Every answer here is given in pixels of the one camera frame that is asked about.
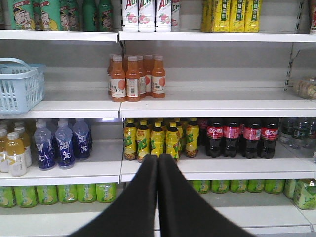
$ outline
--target white shelf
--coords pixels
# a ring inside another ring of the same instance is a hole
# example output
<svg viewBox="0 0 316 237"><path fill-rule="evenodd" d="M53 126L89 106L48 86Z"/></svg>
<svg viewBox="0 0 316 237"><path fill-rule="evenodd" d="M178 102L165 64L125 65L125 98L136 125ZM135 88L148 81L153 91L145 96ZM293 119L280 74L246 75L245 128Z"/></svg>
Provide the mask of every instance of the white shelf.
<svg viewBox="0 0 316 237"><path fill-rule="evenodd" d="M62 40L117 42L117 32L0 30L0 40Z"/></svg>
<svg viewBox="0 0 316 237"><path fill-rule="evenodd" d="M163 99L123 102L123 118L316 116L316 102L280 91L168 91Z"/></svg>
<svg viewBox="0 0 316 237"><path fill-rule="evenodd" d="M123 159L121 181L131 181L140 163ZM180 156L178 167L187 180L215 179L297 179L314 178L316 165L304 158L297 158L280 143L272 159L246 159L239 153L235 158L212 158L199 147L195 158Z"/></svg>
<svg viewBox="0 0 316 237"><path fill-rule="evenodd" d="M51 170L41 171L33 161L28 172L21 177L1 173L0 186L118 183L122 147L122 140L93 140L90 158L75 162L71 169L62 170L56 164Z"/></svg>

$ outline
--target cola bottle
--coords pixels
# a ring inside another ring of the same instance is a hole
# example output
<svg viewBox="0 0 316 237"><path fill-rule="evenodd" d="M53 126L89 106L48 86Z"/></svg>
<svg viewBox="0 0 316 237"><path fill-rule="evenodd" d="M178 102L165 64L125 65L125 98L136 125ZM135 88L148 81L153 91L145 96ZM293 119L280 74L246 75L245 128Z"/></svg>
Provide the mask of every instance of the cola bottle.
<svg viewBox="0 0 316 237"><path fill-rule="evenodd" d="M207 141L205 144L206 154L212 157L221 155L221 139L223 137L223 119L209 118L206 127Z"/></svg>
<svg viewBox="0 0 316 237"><path fill-rule="evenodd" d="M275 155L278 138L279 118L262 118L261 139L258 144L258 156L271 159Z"/></svg>

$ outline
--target plastic basket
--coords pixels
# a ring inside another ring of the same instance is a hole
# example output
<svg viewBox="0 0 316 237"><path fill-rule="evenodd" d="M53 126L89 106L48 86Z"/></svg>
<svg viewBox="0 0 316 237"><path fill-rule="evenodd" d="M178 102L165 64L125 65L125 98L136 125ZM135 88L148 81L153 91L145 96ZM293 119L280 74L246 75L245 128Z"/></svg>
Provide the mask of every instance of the plastic basket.
<svg viewBox="0 0 316 237"><path fill-rule="evenodd" d="M43 64L26 64L16 58L0 58L0 115L22 114L44 98Z"/></svg>

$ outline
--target green bottle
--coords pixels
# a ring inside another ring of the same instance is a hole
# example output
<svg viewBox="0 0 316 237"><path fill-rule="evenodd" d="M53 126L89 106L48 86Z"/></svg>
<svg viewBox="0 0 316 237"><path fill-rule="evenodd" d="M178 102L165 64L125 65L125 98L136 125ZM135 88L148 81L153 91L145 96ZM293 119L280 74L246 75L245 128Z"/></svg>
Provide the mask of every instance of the green bottle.
<svg viewBox="0 0 316 237"><path fill-rule="evenodd" d="M83 0L82 14L83 14L83 30L84 31L98 31L98 22L97 22L98 9L94 0Z"/></svg>
<svg viewBox="0 0 316 237"><path fill-rule="evenodd" d="M111 32L113 30L113 6L111 0L100 0L98 6L99 31Z"/></svg>

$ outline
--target red label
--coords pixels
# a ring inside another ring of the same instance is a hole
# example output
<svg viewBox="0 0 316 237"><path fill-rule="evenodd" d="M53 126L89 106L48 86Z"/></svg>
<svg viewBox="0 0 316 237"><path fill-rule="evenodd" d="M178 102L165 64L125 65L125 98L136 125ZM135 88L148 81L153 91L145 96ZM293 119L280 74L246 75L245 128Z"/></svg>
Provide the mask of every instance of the red label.
<svg viewBox="0 0 316 237"><path fill-rule="evenodd" d="M231 139L236 139L239 137L239 127L227 127L224 126L224 137L226 138L231 138Z"/></svg>
<svg viewBox="0 0 316 237"><path fill-rule="evenodd" d="M212 139L220 139L223 137L223 128L207 126L206 133L207 133L207 136Z"/></svg>
<svg viewBox="0 0 316 237"><path fill-rule="evenodd" d="M243 137L249 141L258 141L260 140L261 129L252 129L245 127L243 131Z"/></svg>
<svg viewBox="0 0 316 237"><path fill-rule="evenodd" d="M261 137L268 141L275 141L278 136L278 129L268 129L263 127L261 130Z"/></svg>

